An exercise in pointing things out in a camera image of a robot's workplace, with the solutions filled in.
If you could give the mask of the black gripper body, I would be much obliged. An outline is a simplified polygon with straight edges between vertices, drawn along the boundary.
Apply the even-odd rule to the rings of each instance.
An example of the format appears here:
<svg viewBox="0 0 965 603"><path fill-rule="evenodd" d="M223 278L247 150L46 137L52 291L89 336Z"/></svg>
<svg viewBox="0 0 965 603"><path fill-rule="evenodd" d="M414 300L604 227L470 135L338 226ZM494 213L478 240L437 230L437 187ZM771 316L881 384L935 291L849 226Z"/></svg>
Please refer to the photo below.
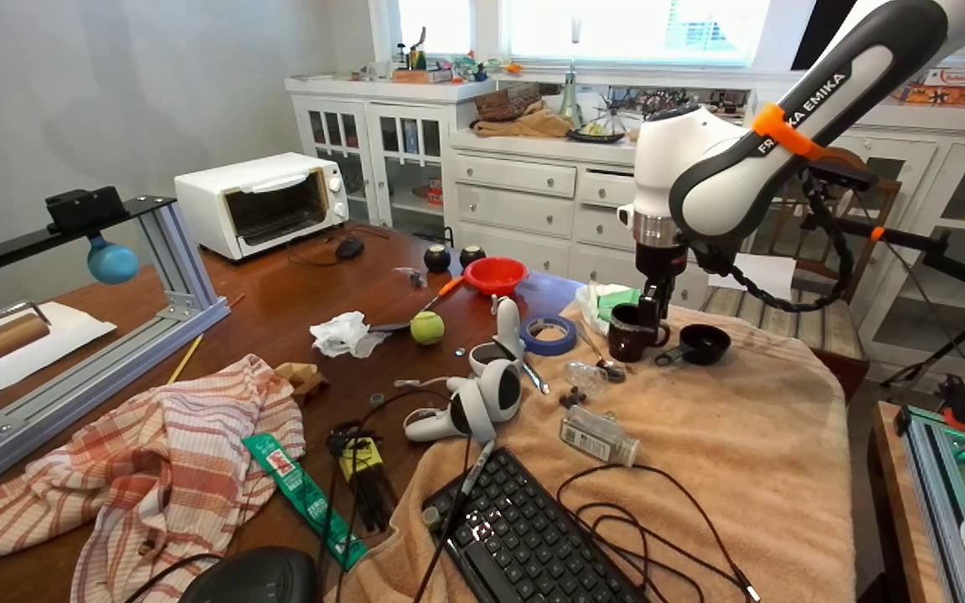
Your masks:
<svg viewBox="0 0 965 603"><path fill-rule="evenodd" d="M682 249L635 249L635 272L647 278L642 291L641 291L641 310L649 320L665 320L675 286L687 269L687 250Z"/></svg>

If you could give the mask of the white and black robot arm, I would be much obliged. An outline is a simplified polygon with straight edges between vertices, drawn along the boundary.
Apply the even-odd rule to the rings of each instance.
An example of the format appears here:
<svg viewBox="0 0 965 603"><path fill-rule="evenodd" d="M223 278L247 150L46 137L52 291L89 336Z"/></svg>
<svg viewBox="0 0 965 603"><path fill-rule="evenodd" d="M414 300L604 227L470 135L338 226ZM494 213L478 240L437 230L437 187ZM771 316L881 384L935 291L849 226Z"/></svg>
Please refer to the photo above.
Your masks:
<svg viewBox="0 0 965 603"><path fill-rule="evenodd" d="M756 230L776 186L919 70L965 47L965 0L853 0L850 15L776 105L745 128L696 108L647 122L633 156L631 230L641 310L665 320L687 250L713 275Z"/></svg>

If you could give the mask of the robot base aluminium frame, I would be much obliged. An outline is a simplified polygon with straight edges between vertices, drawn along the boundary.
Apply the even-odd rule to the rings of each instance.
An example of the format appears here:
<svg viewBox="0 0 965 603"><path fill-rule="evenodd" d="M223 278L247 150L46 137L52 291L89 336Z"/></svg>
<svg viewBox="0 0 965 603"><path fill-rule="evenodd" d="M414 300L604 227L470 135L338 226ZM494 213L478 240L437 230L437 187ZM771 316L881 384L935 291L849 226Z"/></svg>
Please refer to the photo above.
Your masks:
<svg viewBox="0 0 965 603"><path fill-rule="evenodd" d="M965 430L943 411L881 402L868 474L892 594L965 603Z"/></svg>

